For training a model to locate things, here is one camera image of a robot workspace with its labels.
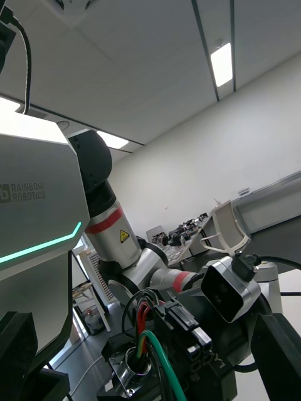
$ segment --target yellow warning sticker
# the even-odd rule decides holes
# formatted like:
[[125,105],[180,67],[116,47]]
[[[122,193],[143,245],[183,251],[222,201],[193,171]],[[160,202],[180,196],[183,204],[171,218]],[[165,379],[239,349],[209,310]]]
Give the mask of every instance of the yellow warning sticker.
[[120,230],[120,242],[123,244],[129,238],[130,234],[124,230]]

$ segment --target red wire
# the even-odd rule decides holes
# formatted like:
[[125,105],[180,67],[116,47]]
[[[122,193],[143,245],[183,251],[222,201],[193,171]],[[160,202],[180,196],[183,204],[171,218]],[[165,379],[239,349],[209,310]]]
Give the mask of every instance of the red wire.
[[[142,314],[142,317],[140,317],[140,326],[138,326],[138,328],[139,328],[139,335],[145,330],[146,318],[147,318],[147,315],[148,315],[148,313],[149,313],[150,310],[151,310],[151,308],[146,304],[146,308],[145,308],[145,310],[144,310],[144,312],[143,312],[143,314]],[[144,344],[143,344],[142,352],[143,352],[143,353],[146,353],[146,344],[145,344],[145,342],[144,342]]]
[[137,326],[138,326],[139,335],[143,332],[142,326],[141,326],[141,319],[142,319],[141,315],[142,315],[142,310],[144,309],[145,306],[148,308],[148,305],[146,302],[141,302],[140,307],[137,311]]

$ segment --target red stripe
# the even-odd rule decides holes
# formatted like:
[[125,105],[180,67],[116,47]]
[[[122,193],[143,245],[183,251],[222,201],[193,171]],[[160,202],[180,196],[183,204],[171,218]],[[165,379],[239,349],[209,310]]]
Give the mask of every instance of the red stripe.
[[177,293],[181,292],[181,284],[184,278],[190,273],[191,273],[190,271],[183,271],[182,273],[178,274],[177,277],[175,278],[174,284],[172,286],[177,291]]
[[115,210],[106,220],[101,221],[100,223],[96,223],[93,226],[88,226],[85,230],[87,234],[97,234],[108,228],[112,227],[113,224],[117,222],[122,216],[122,208],[118,206],[118,209]]

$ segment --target green cable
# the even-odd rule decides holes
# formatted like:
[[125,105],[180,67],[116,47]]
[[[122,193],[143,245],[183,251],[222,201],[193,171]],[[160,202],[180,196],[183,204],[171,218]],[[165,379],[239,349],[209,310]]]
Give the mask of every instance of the green cable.
[[157,339],[157,337],[155,336],[155,334],[153,332],[151,332],[149,330],[144,330],[141,333],[141,336],[139,338],[139,346],[137,349],[137,357],[139,358],[141,356],[141,350],[142,350],[143,342],[144,342],[143,339],[146,336],[152,342],[152,344],[158,354],[160,362],[162,363],[162,367],[165,370],[167,377],[171,383],[171,387],[174,391],[177,401],[186,401],[186,397],[185,397],[183,389],[179,383],[179,380],[177,379],[176,374],[174,373],[174,370],[172,369],[171,364],[170,364],[168,358],[166,357],[166,354],[165,354],[159,340]]

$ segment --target cyan led light strip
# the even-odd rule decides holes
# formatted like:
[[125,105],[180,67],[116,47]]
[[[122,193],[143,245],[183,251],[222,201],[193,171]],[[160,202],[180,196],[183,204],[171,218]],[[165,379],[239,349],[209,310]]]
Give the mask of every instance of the cyan led light strip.
[[3,256],[0,258],[0,263],[19,258],[20,256],[24,256],[29,253],[35,252],[35,251],[39,251],[40,249],[47,248],[48,246],[58,244],[59,242],[67,241],[67,239],[71,239],[71,238],[75,237],[75,234],[78,232],[81,225],[82,225],[82,222],[81,221],[78,222],[77,226],[74,228],[74,231],[67,236],[56,238],[56,239],[53,239],[52,241],[44,242],[43,244],[32,246],[31,248],[23,249],[23,251],[19,251],[19,252],[11,253],[10,255],[7,255],[7,256]]

